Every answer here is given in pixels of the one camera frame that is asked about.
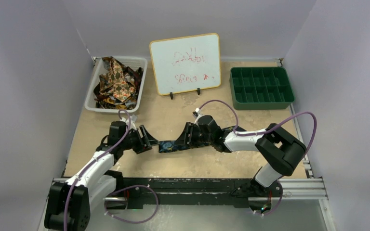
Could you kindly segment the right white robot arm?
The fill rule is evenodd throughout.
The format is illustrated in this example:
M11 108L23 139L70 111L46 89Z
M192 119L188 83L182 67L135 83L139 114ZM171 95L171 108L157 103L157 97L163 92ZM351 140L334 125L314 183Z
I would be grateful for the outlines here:
M221 128L210 115L200 117L196 123L187 122L174 145L191 149L212 146L222 153L259 152L267 163L252 179L252 192L258 196L268 192L281 177L291 176L307 151L300 140L278 124L249 132L236 126Z

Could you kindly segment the blue floral necktie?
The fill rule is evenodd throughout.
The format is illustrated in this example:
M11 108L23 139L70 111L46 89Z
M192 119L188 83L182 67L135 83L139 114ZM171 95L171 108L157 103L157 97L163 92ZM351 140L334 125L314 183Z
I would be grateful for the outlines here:
M159 142L159 153L173 153L178 151L186 150L186 146L176 145L175 141L160 141Z

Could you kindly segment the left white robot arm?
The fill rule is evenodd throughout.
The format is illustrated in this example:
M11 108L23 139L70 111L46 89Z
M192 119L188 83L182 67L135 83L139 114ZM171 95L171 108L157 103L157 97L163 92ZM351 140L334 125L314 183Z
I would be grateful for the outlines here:
M125 186L122 173L112 171L111 167L124 151L133 150L139 154L158 143L143 125L136 128L133 122L112 122L109 134L102 138L90 161L76 175L50 187L44 227L56 231L84 231L92 209L104 204L107 196L118 197L124 193L128 200L132 190L149 190L146 185Z

